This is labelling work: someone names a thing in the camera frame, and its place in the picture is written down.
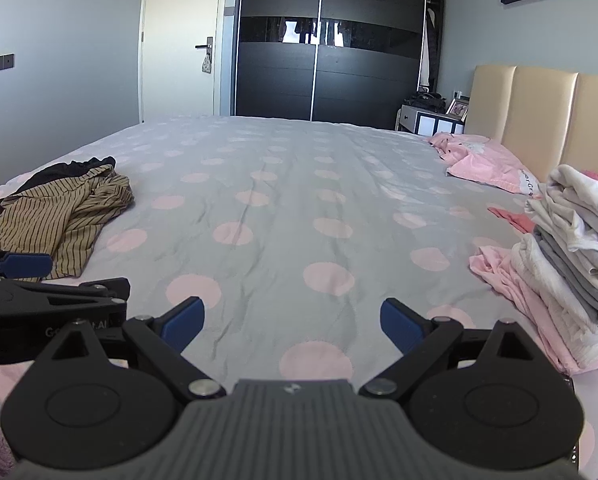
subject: headboard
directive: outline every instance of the headboard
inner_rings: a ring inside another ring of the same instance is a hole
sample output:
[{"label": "headboard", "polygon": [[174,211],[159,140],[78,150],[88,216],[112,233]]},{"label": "headboard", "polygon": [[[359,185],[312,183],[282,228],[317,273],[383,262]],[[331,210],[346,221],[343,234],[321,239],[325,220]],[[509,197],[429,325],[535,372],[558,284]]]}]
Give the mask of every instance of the headboard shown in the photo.
[{"label": "headboard", "polygon": [[501,142],[542,182],[558,164],[598,173],[598,76],[477,66],[464,132]]}]

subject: nightstand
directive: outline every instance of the nightstand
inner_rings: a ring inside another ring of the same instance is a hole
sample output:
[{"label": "nightstand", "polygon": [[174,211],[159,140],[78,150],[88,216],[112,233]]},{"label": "nightstand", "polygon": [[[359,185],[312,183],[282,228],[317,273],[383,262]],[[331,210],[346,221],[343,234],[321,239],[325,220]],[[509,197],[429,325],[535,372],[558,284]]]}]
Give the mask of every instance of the nightstand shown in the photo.
[{"label": "nightstand", "polygon": [[437,132],[446,132],[449,134],[463,133],[463,121],[457,116],[437,114],[423,108],[406,105],[402,105],[397,113],[395,129],[399,130],[399,127],[411,134],[425,137],[432,137]]}]

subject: pink pillowcase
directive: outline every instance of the pink pillowcase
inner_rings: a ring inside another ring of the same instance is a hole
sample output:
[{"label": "pink pillowcase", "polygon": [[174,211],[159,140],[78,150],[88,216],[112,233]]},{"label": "pink pillowcase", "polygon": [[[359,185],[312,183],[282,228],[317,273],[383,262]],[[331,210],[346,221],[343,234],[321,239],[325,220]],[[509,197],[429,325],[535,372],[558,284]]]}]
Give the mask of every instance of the pink pillowcase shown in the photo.
[{"label": "pink pillowcase", "polygon": [[451,166],[447,173],[458,178],[490,184],[510,193],[535,196],[535,176],[498,142],[478,135],[434,134],[429,140]]}]

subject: wardrobe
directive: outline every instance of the wardrobe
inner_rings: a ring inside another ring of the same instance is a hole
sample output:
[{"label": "wardrobe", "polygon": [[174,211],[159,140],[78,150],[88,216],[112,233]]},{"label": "wardrobe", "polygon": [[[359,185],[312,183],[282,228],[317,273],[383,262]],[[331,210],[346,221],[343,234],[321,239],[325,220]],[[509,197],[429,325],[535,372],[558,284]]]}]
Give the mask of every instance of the wardrobe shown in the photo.
[{"label": "wardrobe", "polygon": [[240,0],[236,114],[394,128],[426,0]]}]

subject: pink clothing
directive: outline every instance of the pink clothing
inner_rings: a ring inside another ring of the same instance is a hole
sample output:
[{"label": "pink clothing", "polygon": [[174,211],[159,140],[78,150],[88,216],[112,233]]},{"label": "pink clothing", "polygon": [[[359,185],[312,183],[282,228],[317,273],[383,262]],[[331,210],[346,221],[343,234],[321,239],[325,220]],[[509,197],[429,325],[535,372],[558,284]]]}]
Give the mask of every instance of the pink clothing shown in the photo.
[{"label": "pink clothing", "polygon": [[501,247],[480,247],[470,257],[470,270],[503,294],[536,327],[537,346],[546,354],[554,367],[568,375],[582,370],[559,335],[541,298],[521,279],[510,262],[510,250]]},{"label": "pink clothing", "polygon": [[583,170],[581,173],[583,173],[585,176],[589,176],[590,178],[598,180],[598,173],[595,173],[594,171]]},{"label": "pink clothing", "polygon": [[429,140],[458,178],[500,187],[510,193],[535,196],[538,181],[508,149],[478,135],[434,134]]},{"label": "pink clothing", "polygon": [[497,207],[489,207],[488,211],[503,220],[507,220],[511,226],[524,234],[531,233],[534,230],[534,222],[527,215],[511,213],[506,209],[499,209]]}]

